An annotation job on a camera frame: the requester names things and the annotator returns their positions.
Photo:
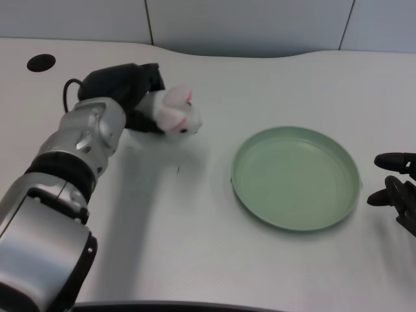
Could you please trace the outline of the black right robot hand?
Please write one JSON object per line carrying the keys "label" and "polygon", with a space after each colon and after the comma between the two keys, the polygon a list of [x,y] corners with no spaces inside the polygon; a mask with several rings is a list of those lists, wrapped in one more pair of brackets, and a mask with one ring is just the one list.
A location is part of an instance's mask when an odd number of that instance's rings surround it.
{"label": "black right robot hand", "polygon": [[[382,169],[399,174],[408,174],[415,180],[414,153],[383,153],[374,159],[374,164]],[[385,178],[385,188],[367,198],[371,206],[393,206],[398,216],[396,221],[415,236],[415,185],[411,181],[402,183],[389,175]]]}

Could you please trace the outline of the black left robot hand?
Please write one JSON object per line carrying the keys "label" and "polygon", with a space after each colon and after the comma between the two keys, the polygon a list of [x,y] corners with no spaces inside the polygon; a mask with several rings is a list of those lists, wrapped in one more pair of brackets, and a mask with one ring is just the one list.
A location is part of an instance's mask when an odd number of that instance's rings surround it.
{"label": "black left robot hand", "polygon": [[106,97],[117,102],[125,112],[127,129],[164,135],[156,122],[136,110],[148,92],[164,90],[157,63],[122,64],[93,71],[82,81],[79,100]]}

